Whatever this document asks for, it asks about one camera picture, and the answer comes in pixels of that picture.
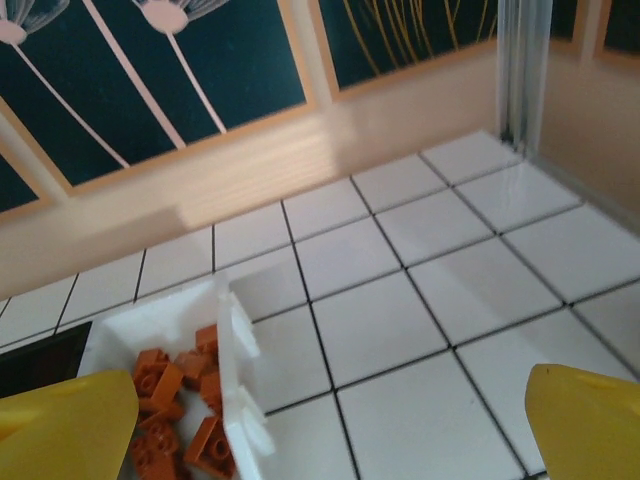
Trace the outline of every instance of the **wooden frame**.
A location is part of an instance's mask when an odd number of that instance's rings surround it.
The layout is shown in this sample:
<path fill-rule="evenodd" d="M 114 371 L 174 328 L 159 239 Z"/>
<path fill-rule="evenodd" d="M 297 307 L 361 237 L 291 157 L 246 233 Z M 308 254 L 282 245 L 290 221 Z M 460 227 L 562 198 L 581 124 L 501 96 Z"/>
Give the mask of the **wooden frame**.
<path fill-rule="evenodd" d="M 366 80 L 358 85 L 341 89 L 338 84 L 338 77 L 334 68 L 333 58 L 331 57 L 331 49 L 329 47 L 327 32 L 324 28 L 320 2 L 319 0 L 308 1 L 309 9 L 311 11 L 311 20 L 313 21 L 313 27 L 316 33 L 318 46 L 320 48 L 320 55 L 322 57 L 322 64 L 324 66 L 325 75 L 327 77 L 327 82 L 329 83 L 329 90 L 333 101 L 347 100 L 367 92 L 384 88 L 385 86 L 393 85 L 397 82 L 405 81 L 422 73 L 443 68 L 461 60 L 496 50 L 498 45 L 496 40 L 488 40 L 477 45 L 463 47 L 457 52 L 436 56 L 416 65 L 404 67 L 399 70 L 380 75 L 377 78 Z"/>
<path fill-rule="evenodd" d="M 11 149 L 2 141 L 0 141 L 0 154 L 2 154 L 9 166 L 15 170 L 24 183 L 26 183 L 38 197 L 37 200 L 32 202 L 25 203 L 24 205 L 12 208 L 11 210 L 0 212 L 0 225 L 8 221 L 15 220 L 18 217 L 38 212 L 53 203 L 51 197 L 49 197 L 40 183 L 31 174 L 29 169 L 18 161 L 17 156 L 14 155 L 13 151 L 11 151 Z"/>
<path fill-rule="evenodd" d="M 103 175 L 99 178 L 89 180 L 80 185 L 73 186 L 66 179 L 66 177 L 56 166 L 53 160 L 49 157 L 49 155 L 45 152 L 45 150 L 36 141 L 36 139 L 31 135 L 29 130 L 24 126 L 20 119 L 14 114 L 14 112 L 2 97 L 0 97 L 0 114 L 9 121 L 11 126 L 18 132 L 18 134 L 27 143 L 34 154 L 44 164 L 45 168 L 51 173 L 51 175 L 56 179 L 56 181 L 69 196 L 76 196 L 94 191 L 99 188 L 103 188 L 113 183 L 120 182 L 127 178 L 138 175 L 142 172 L 154 170 L 168 163 L 184 159 L 185 157 L 191 157 L 193 155 L 201 154 L 219 145 L 233 143 L 244 136 L 252 135 L 280 123 L 290 121 L 299 116 L 308 114 L 309 112 L 317 108 L 317 101 L 313 93 L 311 78 L 309 76 L 309 71 L 302 54 L 302 47 L 300 46 L 299 37 L 297 35 L 297 32 L 295 31 L 296 27 L 294 24 L 293 11 L 291 7 L 292 1 L 293 0 L 277 0 L 277 3 L 280 10 L 280 16 L 282 17 L 282 22 L 286 31 L 287 39 L 289 41 L 289 46 L 291 48 L 291 53 L 293 55 L 296 70 L 298 72 L 298 77 L 300 78 L 300 84 L 302 86 L 306 103 L 290 107 L 283 111 L 250 122 L 246 125 L 234 128 L 224 135 L 218 134 L 209 138 L 205 138 L 203 140 L 196 141 L 189 144 L 182 150 L 172 150 L 165 154 L 149 158 L 142 163 L 132 166 L 131 168 L 118 170 Z"/>
<path fill-rule="evenodd" d="M 570 42 L 561 39 L 551 39 L 551 48 L 554 52 L 566 53 L 580 56 L 584 43 L 584 32 L 587 23 L 587 13 L 589 12 L 589 0 L 578 0 L 576 19 L 573 24 L 573 38 Z"/>
<path fill-rule="evenodd" d="M 633 56 L 614 50 L 608 50 L 605 46 L 612 3 L 612 0 L 602 0 L 594 57 L 609 65 L 640 71 L 640 55 Z"/>

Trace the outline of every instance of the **white tile floor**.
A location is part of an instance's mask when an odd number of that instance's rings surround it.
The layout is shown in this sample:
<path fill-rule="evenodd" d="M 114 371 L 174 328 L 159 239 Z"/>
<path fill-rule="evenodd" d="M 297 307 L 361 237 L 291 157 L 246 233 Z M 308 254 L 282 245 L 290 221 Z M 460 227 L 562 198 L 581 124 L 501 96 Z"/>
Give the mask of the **white tile floor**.
<path fill-rule="evenodd" d="M 482 132 L 0 301 L 0 353 L 222 270 L 269 479 L 534 478 L 534 364 L 638 379 L 640 241 Z"/>

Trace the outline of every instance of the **white container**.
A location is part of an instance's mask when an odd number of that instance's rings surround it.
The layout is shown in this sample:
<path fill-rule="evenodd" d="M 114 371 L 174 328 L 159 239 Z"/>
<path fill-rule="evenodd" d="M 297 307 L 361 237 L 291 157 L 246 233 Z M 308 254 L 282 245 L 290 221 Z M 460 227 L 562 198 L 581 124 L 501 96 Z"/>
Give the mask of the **white container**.
<path fill-rule="evenodd" d="M 252 324 L 226 278 L 218 275 L 198 280 L 133 306 L 121 307 L 93 321 L 78 375 L 109 369 L 133 371 L 138 353 L 162 348 L 171 358 L 195 345 L 196 330 L 218 324 L 223 424 L 238 472 L 235 478 L 262 480 L 260 464 L 275 452 L 266 418 L 253 400 L 254 368 L 260 349 Z M 191 442 L 202 419 L 212 413 L 195 392 L 181 390 L 185 416 L 175 424 L 183 447 Z M 190 468 L 197 479 L 211 478 Z M 125 459 L 119 479 L 137 475 Z"/>

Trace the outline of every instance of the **beige wall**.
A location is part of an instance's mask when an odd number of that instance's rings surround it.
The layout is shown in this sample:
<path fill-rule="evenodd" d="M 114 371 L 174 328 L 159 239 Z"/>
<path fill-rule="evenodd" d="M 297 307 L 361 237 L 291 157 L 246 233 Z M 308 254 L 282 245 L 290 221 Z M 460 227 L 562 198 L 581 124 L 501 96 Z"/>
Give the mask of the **beige wall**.
<path fill-rule="evenodd" d="M 332 104 L 306 2 L 294 7 L 320 106 L 286 125 L 68 198 L 0 121 L 0 136 L 57 201 L 0 227 L 0 298 L 463 133 L 493 130 L 493 53 Z"/>
<path fill-rule="evenodd" d="M 589 2 L 581 57 L 549 62 L 541 153 L 640 214 L 640 71 L 593 59 L 601 2 Z"/>

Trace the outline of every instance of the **orange plastic piece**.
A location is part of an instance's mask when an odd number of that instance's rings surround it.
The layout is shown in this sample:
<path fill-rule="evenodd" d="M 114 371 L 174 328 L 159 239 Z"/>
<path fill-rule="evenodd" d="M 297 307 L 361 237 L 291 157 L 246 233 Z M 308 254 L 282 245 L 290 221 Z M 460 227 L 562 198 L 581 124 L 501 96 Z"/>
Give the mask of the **orange plastic piece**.
<path fill-rule="evenodd" d="M 196 350 L 210 353 L 218 364 L 218 326 L 209 325 L 196 332 Z"/>
<path fill-rule="evenodd" d="M 154 423 L 130 446 L 134 467 L 143 480 L 189 480 L 191 473 L 179 450 L 178 437 L 166 422 Z"/>
<path fill-rule="evenodd" d="M 200 398 L 218 415 L 222 415 L 222 389 L 220 387 L 220 372 L 215 371 L 202 377 L 200 384 Z"/>
<path fill-rule="evenodd" d="M 143 430 L 148 429 L 158 421 L 176 422 L 184 417 L 185 413 L 182 405 L 176 401 L 171 402 L 167 408 L 158 410 L 150 398 L 140 398 L 138 399 L 138 407 L 137 427 Z"/>
<path fill-rule="evenodd" d="M 173 362 L 184 374 L 182 383 L 185 388 L 200 390 L 202 376 L 214 369 L 211 355 L 197 351 L 182 352 Z"/>
<path fill-rule="evenodd" d="M 136 366 L 133 369 L 133 375 L 135 376 L 142 367 L 149 367 L 151 365 L 166 365 L 169 363 L 169 355 L 160 348 L 153 348 L 151 350 L 143 350 L 138 354 L 138 360 Z"/>
<path fill-rule="evenodd" d="M 236 464 L 219 415 L 202 421 L 184 454 L 184 460 L 215 477 L 233 477 Z"/>
<path fill-rule="evenodd" d="M 141 366 L 133 377 L 140 398 L 148 398 L 156 411 L 171 406 L 182 384 L 182 371 L 173 363 Z"/>

